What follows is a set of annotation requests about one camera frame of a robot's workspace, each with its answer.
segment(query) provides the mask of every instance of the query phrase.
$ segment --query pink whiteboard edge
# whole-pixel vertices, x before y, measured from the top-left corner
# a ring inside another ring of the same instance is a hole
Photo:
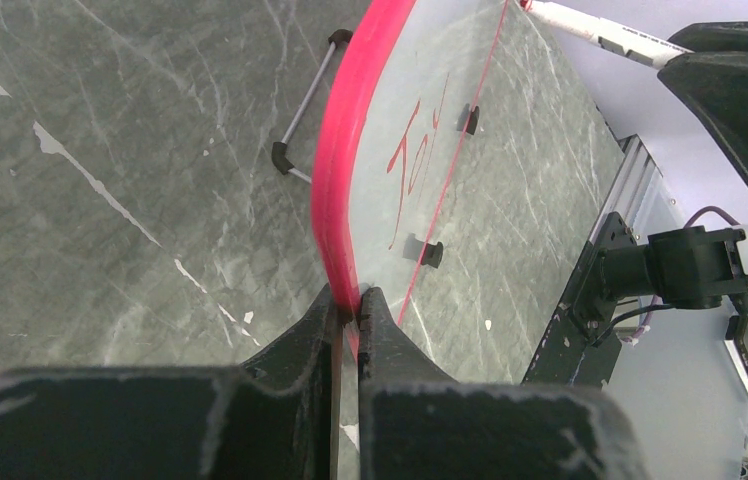
[[[414,5],[415,0],[374,0],[368,7],[333,82],[315,151],[315,243],[336,304],[354,314],[361,301],[348,222],[354,160],[380,75]]]
[[[486,80],[486,74],[489,73],[489,65],[492,62],[492,54],[495,53],[495,47],[498,45],[498,37],[501,34],[501,29],[504,25],[504,19],[506,18],[507,7],[509,6],[509,0],[504,2],[504,9],[501,13],[501,19],[498,22],[498,30],[495,32],[495,40],[492,42],[492,48],[489,49],[489,56],[486,57],[486,64],[483,66],[483,74],[480,77],[480,84],[477,86],[477,92],[474,94],[474,100],[471,102],[471,109],[477,106],[477,102],[480,99],[480,91],[483,89],[483,82]],[[462,135],[459,137],[459,143],[456,147],[456,153],[454,153],[453,160],[451,160],[451,167],[448,170],[448,176],[445,178],[445,185],[442,187],[442,193],[439,195],[439,200],[436,203],[436,210],[433,212],[433,220],[430,222],[430,228],[427,230],[427,237],[425,243],[430,243],[430,239],[433,236],[433,229],[436,226],[436,220],[439,218],[439,212],[442,210],[442,203],[445,201],[445,192],[448,190],[448,186],[451,184],[451,177],[453,176],[454,167],[456,167],[456,161],[459,158],[459,152],[462,150],[462,143],[465,141],[465,128],[462,129]],[[422,250],[421,255],[418,256],[418,262],[415,264],[415,271],[412,273],[412,280],[409,282],[409,288],[406,291],[406,297],[403,300],[400,314],[398,315],[397,324],[401,326],[403,324],[403,316],[406,313],[406,306],[409,304],[410,295],[412,295],[412,289],[415,287],[415,281],[418,279],[418,272],[421,270],[421,258],[424,256]]]

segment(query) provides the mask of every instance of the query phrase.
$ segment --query white marker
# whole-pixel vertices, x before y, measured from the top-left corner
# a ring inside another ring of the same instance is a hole
[[[593,17],[583,12],[553,2],[520,0],[521,8],[543,23],[588,40],[604,50],[660,70],[669,60],[691,53],[665,40],[625,27],[605,18]]]

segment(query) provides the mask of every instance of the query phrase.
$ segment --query gray floor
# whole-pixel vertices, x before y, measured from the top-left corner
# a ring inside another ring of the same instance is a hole
[[[366,6],[0,2],[0,371],[228,364],[297,320],[325,276],[308,187],[267,148],[327,35]],[[621,161],[553,37],[510,13],[438,227],[444,263],[405,322],[462,381],[519,381]],[[305,171],[335,68],[292,140]]]

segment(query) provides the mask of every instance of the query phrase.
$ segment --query purple cable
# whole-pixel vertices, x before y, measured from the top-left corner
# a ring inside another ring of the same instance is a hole
[[[699,218],[701,218],[702,216],[704,216],[705,213],[715,213],[716,215],[718,215],[719,217],[721,217],[722,220],[724,220],[725,222],[729,223],[731,227],[735,227],[735,226],[739,225],[739,222],[737,222],[736,219],[733,218],[729,213],[725,212],[724,210],[722,210],[719,207],[710,205],[710,206],[704,207],[704,208],[698,210],[697,212],[695,212],[695,215],[692,215],[692,217],[689,218],[689,221],[687,221],[686,224],[683,225],[683,228],[689,228],[689,227],[691,227],[695,222],[698,221]],[[651,305],[652,306],[656,305],[657,302],[659,302],[659,301],[660,301],[660,297],[658,297],[656,295],[654,295],[653,297],[651,297]],[[622,338],[621,341],[624,342],[624,343],[632,343],[632,344],[635,345],[636,342],[639,341],[639,337],[641,337],[642,335],[644,335],[645,332],[647,332],[648,329],[650,328],[650,326],[651,326],[651,316],[653,316],[653,315],[654,315],[654,312],[648,312],[648,313],[646,313],[645,314],[645,319],[642,320],[639,323],[639,328],[637,328],[636,331],[633,332],[633,334],[630,335],[629,337]]]

